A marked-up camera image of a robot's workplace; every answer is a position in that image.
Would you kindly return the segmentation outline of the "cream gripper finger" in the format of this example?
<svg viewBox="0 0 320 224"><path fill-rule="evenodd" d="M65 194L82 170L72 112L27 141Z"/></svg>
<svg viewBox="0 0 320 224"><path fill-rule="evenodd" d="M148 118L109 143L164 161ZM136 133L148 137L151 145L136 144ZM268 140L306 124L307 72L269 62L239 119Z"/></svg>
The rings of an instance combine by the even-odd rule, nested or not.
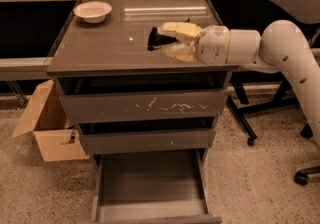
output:
<svg viewBox="0 0 320 224"><path fill-rule="evenodd" d="M162 52L167 56L187 63L194 61L194 46L187 46L183 43L175 42L162 47Z"/></svg>
<svg viewBox="0 0 320 224"><path fill-rule="evenodd" d="M190 22L166 22L157 29L160 35L177 39L179 42L190 46L200 37L202 28Z"/></svg>

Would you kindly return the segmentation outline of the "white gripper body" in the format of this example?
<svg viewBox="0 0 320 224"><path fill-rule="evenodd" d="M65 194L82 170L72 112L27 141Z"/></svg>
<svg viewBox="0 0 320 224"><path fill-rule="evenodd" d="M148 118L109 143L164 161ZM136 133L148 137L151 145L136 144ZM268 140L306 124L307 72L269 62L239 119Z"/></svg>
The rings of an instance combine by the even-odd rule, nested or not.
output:
<svg viewBox="0 0 320 224"><path fill-rule="evenodd" d="M210 25L204 28L197 42L197 58L206 65L224 64L229 36L226 26Z"/></svg>

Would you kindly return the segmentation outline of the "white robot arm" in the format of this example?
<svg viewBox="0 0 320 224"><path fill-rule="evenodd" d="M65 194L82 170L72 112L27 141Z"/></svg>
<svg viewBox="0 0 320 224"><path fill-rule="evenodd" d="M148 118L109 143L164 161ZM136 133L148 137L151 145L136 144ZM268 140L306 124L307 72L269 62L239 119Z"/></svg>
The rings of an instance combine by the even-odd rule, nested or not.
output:
<svg viewBox="0 0 320 224"><path fill-rule="evenodd" d="M313 137L320 144L320 66L297 25L278 20L262 32L190 22L166 22L156 32L176 40L168 49L194 55L205 65L235 64L244 69L281 72L291 85Z"/></svg>

